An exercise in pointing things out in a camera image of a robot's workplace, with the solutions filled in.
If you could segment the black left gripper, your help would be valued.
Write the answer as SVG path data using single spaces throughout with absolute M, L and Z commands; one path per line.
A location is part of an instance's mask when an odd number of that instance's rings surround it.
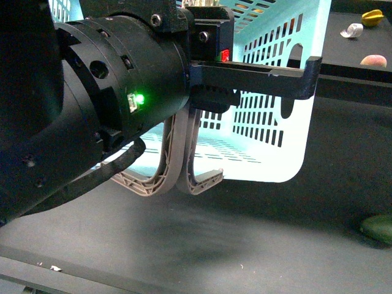
M 174 114 L 185 104 L 211 112 L 239 105 L 240 92 L 257 92 L 291 100 L 308 100 L 315 92 L 321 58 L 312 56 L 303 69 L 233 61 L 235 17 L 222 5 L 177 7 L 153 1 L 149 24 L 171 47 L 159 59 L 168 64 L 154 94 L 160 114 Z

